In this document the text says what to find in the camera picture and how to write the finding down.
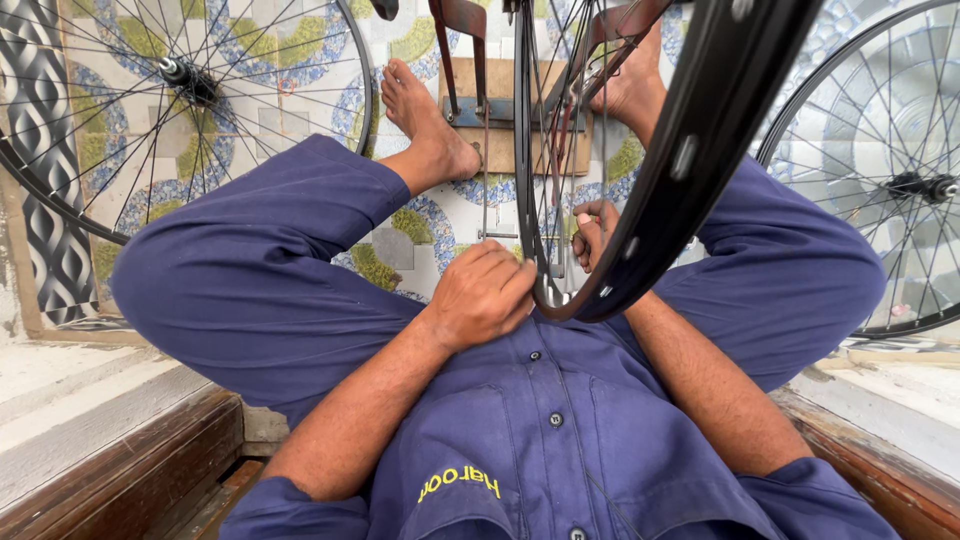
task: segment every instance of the foot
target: foot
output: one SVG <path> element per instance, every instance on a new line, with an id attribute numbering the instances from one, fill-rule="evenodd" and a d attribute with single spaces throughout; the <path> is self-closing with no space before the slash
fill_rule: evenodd
<path id="1" fill-rule="evenodd" d="M 607 82 L 607 114 L 635 128 L 646 146 L 666 98 L 660 78 L 660 21 L 650 28 L 619 71 Z M 601 89 L 590 102 L 594 112 L 603 113 L 603 98 Z"/>
<path id="2" fill-rule="evenodd" d="M 380 83 L 387 118 L 410 137 L 410 150 L 433 185 L 472 178 L 480 155 L 446 123 L 426 86 L 401 60 L 391 59 Z"/>

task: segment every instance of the bicycle wheel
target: bicycle wheel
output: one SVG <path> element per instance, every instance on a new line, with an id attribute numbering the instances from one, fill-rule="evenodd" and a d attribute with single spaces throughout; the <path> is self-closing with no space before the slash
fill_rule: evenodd
<path id="1" fill-rule="evenodd" d="M 538 265 L 534 295 L 550 318 L 608 318 L 669 268 L 739 164 L 819 9 L 816 2 L 794 0 L 698 1 L 636 178 L 608 178 L 608 143 L 622 127 L 603 112 L 596 113 L 592 134 L 602 158 L 578 177 L 581 171 L 570 162 L 578 137 L 567 136 L 581 122 L 574 119 L 577 112 L 594 95 L 606 98 L 607 81 L 668 5 L 551 0 L 546 32 L 534 24 L 533 2 L 519 5 L 516 202 L 523 253 Z M 559 72 L 557 82 L 542 83 L 552 81 L 542 70 Z M 622 215 L 586 275 L 573 263 L 571 211 L 598 197 Z"/>
<path id="2" fill-rule="evenodd" d="M 312 134 L 366 147 L 371 71 L 346 0 L 30 8 L 0 11 L 0 161 L 90 233 L 124 244 Z"/>
<path id="3" fill-rule="evenodd" d="M 882 258 L 886 293 L 854 336 L 960 317 L 958 15 L 956 0 L 933 0 L 846 43 L 787 101 L 757 155 Z"/>

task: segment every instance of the wheel hub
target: wheel hub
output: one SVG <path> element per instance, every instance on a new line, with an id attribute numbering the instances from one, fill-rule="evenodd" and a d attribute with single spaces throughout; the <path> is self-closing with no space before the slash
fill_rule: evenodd
<path id="1" fill-rule="evenodd" d="M 924 178 L 916 171 L 908 171 L 895 176 L 887 184 L 887 190 L 894 199 L 920 196 L 929 204 L 937 205 L 956 195 L 960 185 L 957 178 L 949 174 Z"/>
<path id="2" fill-rule="evenodd" d="M 194 105 L 209 107 L 217 103 L 217 85 L 190 61 L 163 57 L 159 62 L 160 76 L 168 85 Z"/>

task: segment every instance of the person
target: person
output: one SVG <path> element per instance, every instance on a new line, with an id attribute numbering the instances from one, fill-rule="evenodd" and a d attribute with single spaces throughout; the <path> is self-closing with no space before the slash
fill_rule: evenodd
<path id="1" fill-rule="evenodd" d="M 662 107 L 659 27 L 608 87 L 646 146 Z M 480 159 L 406 64 L 379 162 L 312 135 L 145 227 L 113 290 L 161 351 L 292 429 L 220 537 L 894 538 L 766 396 L 874 308 L 885 275 L 842 221 L 744 158 L 671 269 L 599 324 L 545 320 L 531 261 L 493 240 L 429 304 L 330 263 Z M 580 206 L 586 270 L 615 212 Z M 597 223 L 593 215 L 605 214 Z"/>

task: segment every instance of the pant leg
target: pant leg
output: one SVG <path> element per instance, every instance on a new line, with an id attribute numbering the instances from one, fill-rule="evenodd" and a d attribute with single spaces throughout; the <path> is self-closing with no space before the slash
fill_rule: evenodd
<path id="1" fill-rule="evenodd" d="M 145 227 L 113 294 L 161 351 L 294 426 L 420 311 L 330 264 L 409 199 L 392 170 L 313 135 Z"/>
<path id="2" fill-rule="evenodd" d="M 740 163 L 698 237 L 711 257 L 668 271 L 654 291 L 764 391 L 839 345 L 886 286 L 857 230 L 752 158 Z M 609 323 L 636 344 L 622 317 Z"/>

